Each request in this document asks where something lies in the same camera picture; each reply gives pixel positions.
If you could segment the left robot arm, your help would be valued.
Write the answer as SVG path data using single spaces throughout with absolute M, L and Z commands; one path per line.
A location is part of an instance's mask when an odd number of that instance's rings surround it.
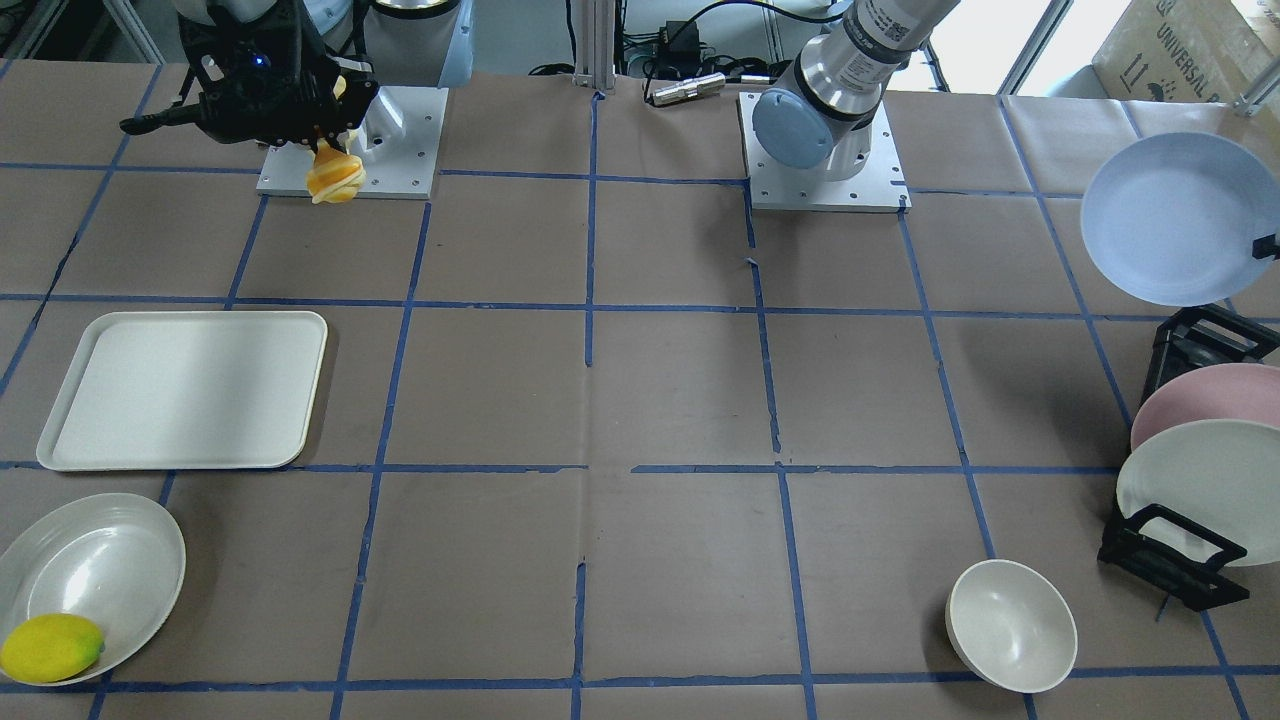
M 992 97 L 892 94 L 952 1 L 849 1 L 769 87 L 739 101 L 749 206 L 890 214 L 927 190 L 1030 188 Z

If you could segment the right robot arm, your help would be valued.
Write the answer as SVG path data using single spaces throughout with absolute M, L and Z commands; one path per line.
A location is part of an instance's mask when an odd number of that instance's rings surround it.
M 164 111 L 122 122 L 132 135 L 198 127 L 219 143 L 344 149 L 381 82 L 453 88 L 474 73 L 470 1 L 347 1 L 325 40 L 302 1 L 178 1 L 188 70 Z

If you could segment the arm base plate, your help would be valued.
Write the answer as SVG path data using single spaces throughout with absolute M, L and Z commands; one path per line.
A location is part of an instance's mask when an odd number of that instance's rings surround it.
M 447 88 L 384 86 L 364 122 L 340 136 L 346 152 L 364 159 L 366 181 L 353 199 L 429 200 L 445 119 Z M 314 152 L 289 143 L 268 151 L 257 182 L 266 196 L 307 197 L 305 173 Z
M 739 95 L 742 154 L 751 205 L 762 210 L 897 213 L 913 206 L 890 115 L 881 108 L 872 124 L 841 142 L 824 165 L 786 167 L 755 136 L 759 92 Z

